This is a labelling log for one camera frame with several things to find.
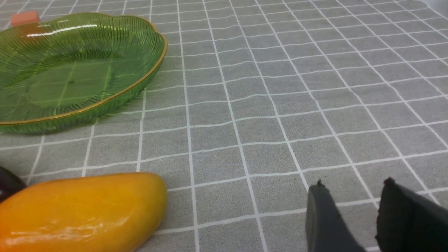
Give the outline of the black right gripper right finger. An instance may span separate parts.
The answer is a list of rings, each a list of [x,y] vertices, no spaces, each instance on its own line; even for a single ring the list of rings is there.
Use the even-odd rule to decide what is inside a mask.
[[[447,209],[389,177],[382,189],[376,241],[382,252],[446,252]]]

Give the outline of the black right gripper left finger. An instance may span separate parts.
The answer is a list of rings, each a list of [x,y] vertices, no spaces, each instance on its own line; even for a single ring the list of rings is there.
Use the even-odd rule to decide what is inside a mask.
[[[305,223],[309,252],[364,252],[349,231],[330,191],[321,180],[311,185]]]

